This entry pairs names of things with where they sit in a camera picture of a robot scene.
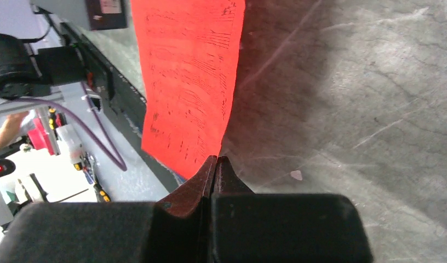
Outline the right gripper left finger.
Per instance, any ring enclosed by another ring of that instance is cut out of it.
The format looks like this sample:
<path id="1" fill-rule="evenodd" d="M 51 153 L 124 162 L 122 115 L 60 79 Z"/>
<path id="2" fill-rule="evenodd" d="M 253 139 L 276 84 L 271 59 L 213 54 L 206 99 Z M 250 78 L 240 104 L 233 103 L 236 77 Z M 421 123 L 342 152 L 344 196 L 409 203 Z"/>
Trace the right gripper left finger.
<path id="1" fill-rule="evenodd" d="M 0 243 L 0 262 L 206 262 L 202 202 L 217 157 L 158 202 L 37 203 Z"/>

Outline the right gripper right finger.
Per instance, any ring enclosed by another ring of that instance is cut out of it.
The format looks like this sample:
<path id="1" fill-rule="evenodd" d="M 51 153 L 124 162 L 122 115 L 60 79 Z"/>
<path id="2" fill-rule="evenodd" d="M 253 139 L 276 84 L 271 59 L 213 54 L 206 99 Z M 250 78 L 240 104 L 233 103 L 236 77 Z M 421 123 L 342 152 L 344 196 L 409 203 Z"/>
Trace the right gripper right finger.
<path id="1" fill-rule="evenodd" d="M 359 213 L 340 194 L 258 194 L 217 160 L 211 201 L 214 262 L 373 262 Z"/>

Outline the red sheet music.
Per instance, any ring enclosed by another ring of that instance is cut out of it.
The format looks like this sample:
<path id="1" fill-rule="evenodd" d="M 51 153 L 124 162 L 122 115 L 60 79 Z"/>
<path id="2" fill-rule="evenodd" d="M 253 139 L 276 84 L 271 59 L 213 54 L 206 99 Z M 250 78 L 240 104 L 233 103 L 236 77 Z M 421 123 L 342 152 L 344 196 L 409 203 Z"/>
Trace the red sheet music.
<path id="1" fill-rule="evenodd" d="M 244 1 L 132 1 L 147 108 L 142 149 L 185 179 L 231 114 Z"/>

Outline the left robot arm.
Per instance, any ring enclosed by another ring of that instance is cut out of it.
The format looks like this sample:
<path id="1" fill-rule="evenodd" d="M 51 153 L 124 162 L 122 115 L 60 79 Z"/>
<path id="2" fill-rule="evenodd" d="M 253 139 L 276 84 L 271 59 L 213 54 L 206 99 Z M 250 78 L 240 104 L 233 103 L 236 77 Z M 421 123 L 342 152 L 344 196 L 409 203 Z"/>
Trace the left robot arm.
<path id="1" fill-rule="evenodd" d="M 111 72 L 86 45 L 70 43 L 34 52 L 32 41 L 0 33 L 0 99 L 44 97 L 52 87 L 77 82 L 100 95 L 113 95 Z"/>

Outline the person forearm in background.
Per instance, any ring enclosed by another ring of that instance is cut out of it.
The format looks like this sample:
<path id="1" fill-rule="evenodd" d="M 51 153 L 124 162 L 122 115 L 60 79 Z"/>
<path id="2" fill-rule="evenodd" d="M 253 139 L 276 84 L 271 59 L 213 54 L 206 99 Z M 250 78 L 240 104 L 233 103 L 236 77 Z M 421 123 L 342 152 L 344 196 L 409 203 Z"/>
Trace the person forearm in background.
<path id="1" fill-rule="evenodd" d="M 8 115 L 0 127 L 0 150 L 14 141 L 17 137 L 28 111 Z"/>

